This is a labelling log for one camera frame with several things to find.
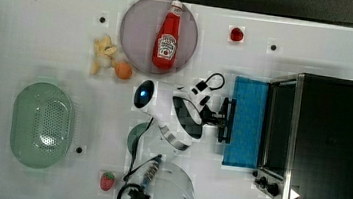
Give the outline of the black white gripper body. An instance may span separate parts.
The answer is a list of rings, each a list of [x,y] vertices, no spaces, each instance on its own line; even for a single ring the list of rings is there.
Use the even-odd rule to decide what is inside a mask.
[[[179,88],[178,96],[183,98],[187,111],[195,123],[201,124],[200,112],[211,97],[211,89],[203,79],[194,79],[189,85]]]

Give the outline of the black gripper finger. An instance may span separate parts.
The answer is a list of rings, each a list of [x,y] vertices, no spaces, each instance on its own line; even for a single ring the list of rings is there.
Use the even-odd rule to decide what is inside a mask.
[[[210,119],[208,120],[208,123],[211,126],[219,126],[219,127],[224,127],[226,124],[227,116],[225,113],[220,113],[220,112],[212,112],[210,114]]]

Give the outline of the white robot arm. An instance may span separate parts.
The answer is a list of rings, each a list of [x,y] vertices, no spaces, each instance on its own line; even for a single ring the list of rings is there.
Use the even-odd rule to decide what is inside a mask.
[[[221,108],[213,111],[208,105],[212,91],[204,80],[177,88],[149,79],[136,88],[133,104],[151,121],[135,126],[129,151],[133,163],[146,160],[129,167],[116,199],[151,199],[148,188],[161,165],[201,140],[206,125],[216,126],[219,142],[230,142],[237,102],[226,97]]]

